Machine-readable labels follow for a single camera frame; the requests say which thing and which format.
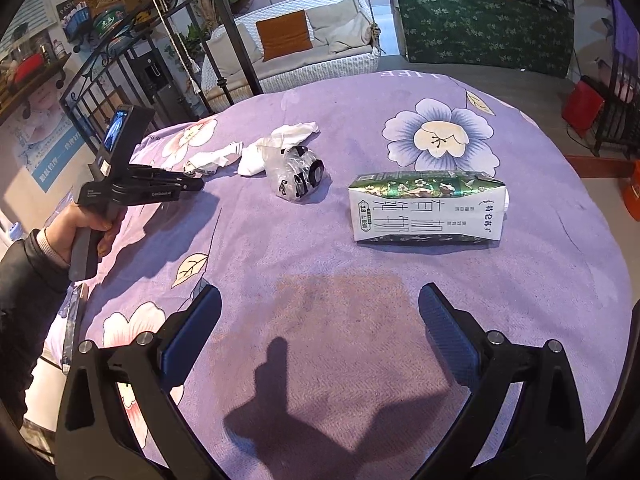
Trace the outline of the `black sleeved left forearm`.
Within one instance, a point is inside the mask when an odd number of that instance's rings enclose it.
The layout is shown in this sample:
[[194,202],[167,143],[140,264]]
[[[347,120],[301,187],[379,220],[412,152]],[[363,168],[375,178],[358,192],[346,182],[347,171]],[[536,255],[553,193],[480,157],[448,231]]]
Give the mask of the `black sleeved left forearm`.
[[68,266],[41,230],[13,243],[1,260],[1,402],[17,427],[32,370],[69,287]]

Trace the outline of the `person's left hand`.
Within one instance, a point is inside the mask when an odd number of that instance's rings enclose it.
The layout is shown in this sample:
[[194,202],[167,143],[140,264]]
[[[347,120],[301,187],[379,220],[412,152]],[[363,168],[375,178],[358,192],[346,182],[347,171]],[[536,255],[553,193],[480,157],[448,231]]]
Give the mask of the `person's left hand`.
[[36,240],[40,249],[54,264],[60,268],[68,268],[77,232],[81,229],[95,230],[103,234],[96,250],[98,257],[103,258],[111,252],[125,214],[126,210],[123,209],[114,220],[106,220],[88,208],[70,203],[50,226],[38,232]]

